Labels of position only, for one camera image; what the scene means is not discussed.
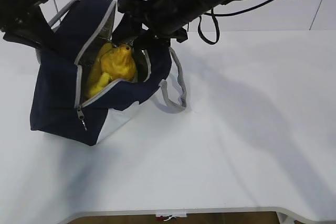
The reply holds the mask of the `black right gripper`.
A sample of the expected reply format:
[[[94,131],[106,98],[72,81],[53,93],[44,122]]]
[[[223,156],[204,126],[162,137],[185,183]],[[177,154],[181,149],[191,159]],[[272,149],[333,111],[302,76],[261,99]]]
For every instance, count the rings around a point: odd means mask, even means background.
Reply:
[[[166,19],[171,11],[165,6],[158,10],[145,0],[118,0],[121,21],[112,33],[112,41],[117,44],[132,43],[136,49],[147,49],[155,45],[169,47],[171,39],[182,43],[188,39],[187,31],[179,20],[172,24]]]

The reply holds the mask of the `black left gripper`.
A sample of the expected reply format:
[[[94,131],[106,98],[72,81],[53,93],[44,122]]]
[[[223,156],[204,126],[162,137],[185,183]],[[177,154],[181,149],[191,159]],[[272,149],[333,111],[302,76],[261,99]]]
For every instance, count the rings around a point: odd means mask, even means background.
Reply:
[[[1,0],[3,39],[36,49],[57,50],[57,36],[40,8],[48,1]]]

